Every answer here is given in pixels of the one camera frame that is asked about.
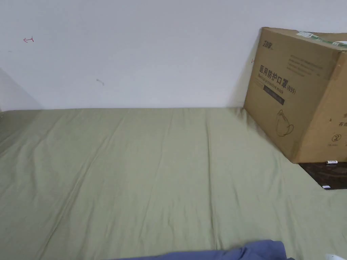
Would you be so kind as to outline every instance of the white wall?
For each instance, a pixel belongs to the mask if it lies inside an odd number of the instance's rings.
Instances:
[[[346,7],[346,0],[2,0],[0,68],[46,109],[242,106],[260,27],[342,32]]]

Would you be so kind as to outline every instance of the green bedsheet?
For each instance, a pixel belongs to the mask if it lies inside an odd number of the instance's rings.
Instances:
[[[0,254],[112,259],[283,241],[347,258],[347,190],[323,190],[243,109],[8,111]]]

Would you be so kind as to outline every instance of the red pen mark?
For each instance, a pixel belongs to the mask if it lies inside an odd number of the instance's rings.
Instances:
[[[34,42],[34,40],[33,40],[33,37],[32,37],[32,36],[31,36],[31,39],[24,38],[24,39],[23,39],[23,41],[25,41],[26,43],[28,43],[27,41],[33,41],[33,42]]]

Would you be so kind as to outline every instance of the printed logo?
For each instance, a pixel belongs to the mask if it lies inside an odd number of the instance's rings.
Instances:
[[[263,47],[271,49],[272,43],[268,41],[264,41]]]

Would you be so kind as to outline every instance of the small white object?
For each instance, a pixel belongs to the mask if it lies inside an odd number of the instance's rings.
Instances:
[[[325,255],[326,260],[345,260],[342,257],[339,257],[338,255],[335,254],[326,254]]]
[[[312,34],[312,33],[309,33],[309,32],[303,32],[303,31],[298,32],[296,35],[303,36],[303,37],[305,37],[305,38],[310,38],[311,36],[313,36],[313,34]]]
[[[326,161],[325,163],[326,164],[337,164],[338,161],[332,160],[332,161]]]
[[[344,43],[344,44],[347,44],[347,41],[337,41],[337,42],[333,42],[332,44],[338,44],[338,43]]]

